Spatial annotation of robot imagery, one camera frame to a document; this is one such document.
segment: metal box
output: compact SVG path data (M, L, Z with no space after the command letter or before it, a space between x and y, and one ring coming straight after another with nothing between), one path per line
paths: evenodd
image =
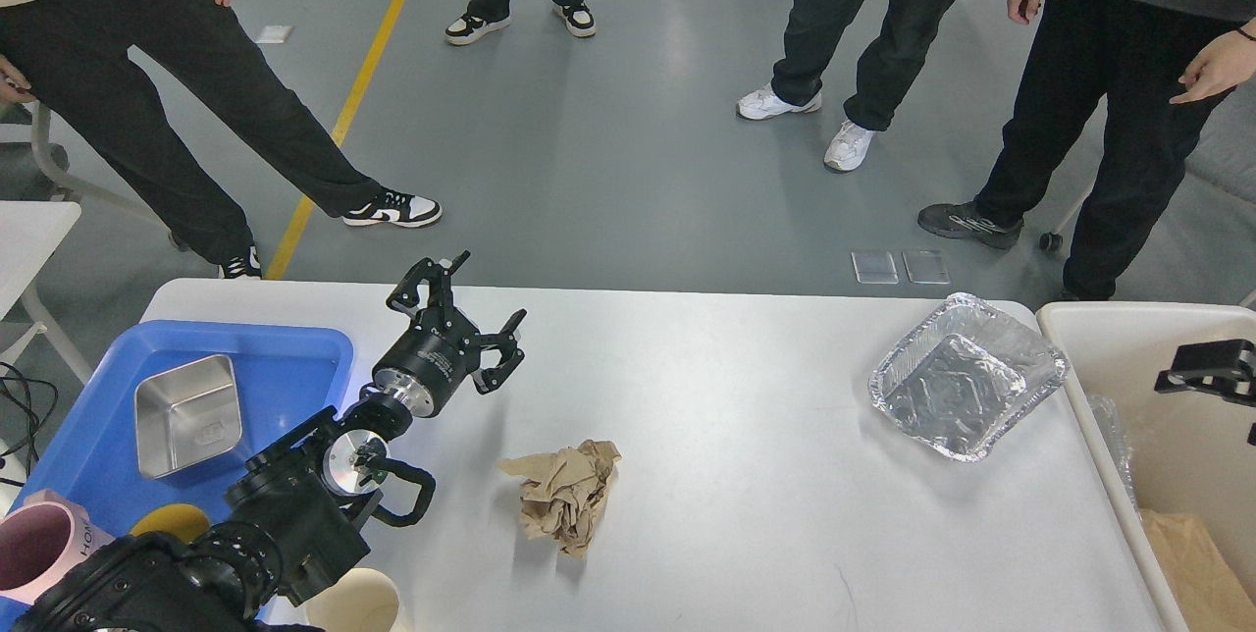
M229 356L207 356L136 387L136 450L144 477L162 477L232 452L242 436Z

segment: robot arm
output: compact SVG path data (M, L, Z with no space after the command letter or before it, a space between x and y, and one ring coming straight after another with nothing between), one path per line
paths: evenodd
M255 617L274 596L299 606L371 552L359 533L367 519L398 528L422 519L436 480L391 459L388 441L416 416L436 416L468 374L487 393L524 358L514 333L525 312L481 335L453 305L451 276L467 256L448 266L425 259L408 270L387 305L408 315L409 328L376 364L358 403L339 420L332 407L320 411L251 457L226 493L225 521L191 544L163 533L114 540L45 591L14 632L265 629ZM420 309L422 283L430 290ZM486 349L501 361L481 369ZM407 514L381 506L389 475L418 486Z

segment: table surface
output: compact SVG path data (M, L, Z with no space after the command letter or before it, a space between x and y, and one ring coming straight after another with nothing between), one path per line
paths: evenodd
M180 279L144 319L337 328L355 392L408 325L391 288ZM368 524L363 565L397 582L417 629L1162 628L1063 392L978 464L869 405L869 374L934 300L455 295L485 332L525 307L526 359L392 444L436 499L413 528ZM522 535L519 482L495 465L585 439L623 460L578 562ZM411 496L384 490L394 509Z
M0 201L0 318L34 281L80 212L73 202Z

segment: pink cup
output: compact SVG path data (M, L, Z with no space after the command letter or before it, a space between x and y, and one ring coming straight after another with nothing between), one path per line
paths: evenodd
M113 537L87 510L51 490L29 495L0 520L0 596L34 604L65 573Z

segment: concrete floor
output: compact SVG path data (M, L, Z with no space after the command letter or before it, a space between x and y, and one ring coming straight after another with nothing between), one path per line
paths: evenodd
M330 129L389 1L234 6L251 34L294 25L288 43L265 52ZM588 0L590 40L570 38L548 0L514 0L510 28L455 49L441 31L465 3L406 1L344 142L363 171L437 199L445 219L426 230L354 230L315 212L285 279L392 284L413 261L470 249L458 274L467 285L938 299L963 290L1029 307L1059 291L1065 254L1044 255L1036 239L1089 185L1102 113L1011 251L942 240L914 221L926 204L971 199L1000 150L1032 38L1006 20L1004 0L956 3L893 129L843 176L820 158L885 0L868 0L848 29L825 74L824 109L759 123L737 119L734 104L767 82L790 0ZM296 190L168 74L147 68L173 127L246 207L268 261ZM0 141L24 132L0 128ZM53 141L73 172L131 195L65 123L54 121ZM1256 285L1253 237L1251 204L1188 177L1117 298L1237 303ZM867 249L939 250L952 284L857 283L850 251ZM214 271L173 251L156 226L88 199L39 286L94 363L158 286ZM41 342L19 367L62 390L46 444L79 386ZM0 413L0 437L13 440L16 415Z

